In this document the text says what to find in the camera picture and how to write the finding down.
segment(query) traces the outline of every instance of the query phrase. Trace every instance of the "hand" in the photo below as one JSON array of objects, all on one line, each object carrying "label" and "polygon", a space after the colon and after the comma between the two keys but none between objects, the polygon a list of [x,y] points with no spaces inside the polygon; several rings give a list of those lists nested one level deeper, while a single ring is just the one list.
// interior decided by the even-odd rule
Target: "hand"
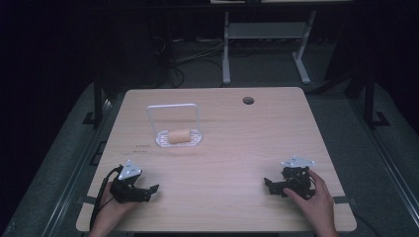
[{"label": "hand", "polygon": [[100,205],[102,209],[96,216],[89,237],[108,236],[123,217],[138,205],[137,202],[117,202],[110,192],[111,185],[112,182],[109,182],[105,186]]},{"label": "hand", "polygon": [[335,228],[332,195],[329,194],[323,179],[312,170],[308,170],[308,174],[315,183],[313,197],[305,200],[288,188],[284,189],[284,193],[304,212],[305,218],[312,224],[318,237],[336,237],[338,234]]}]

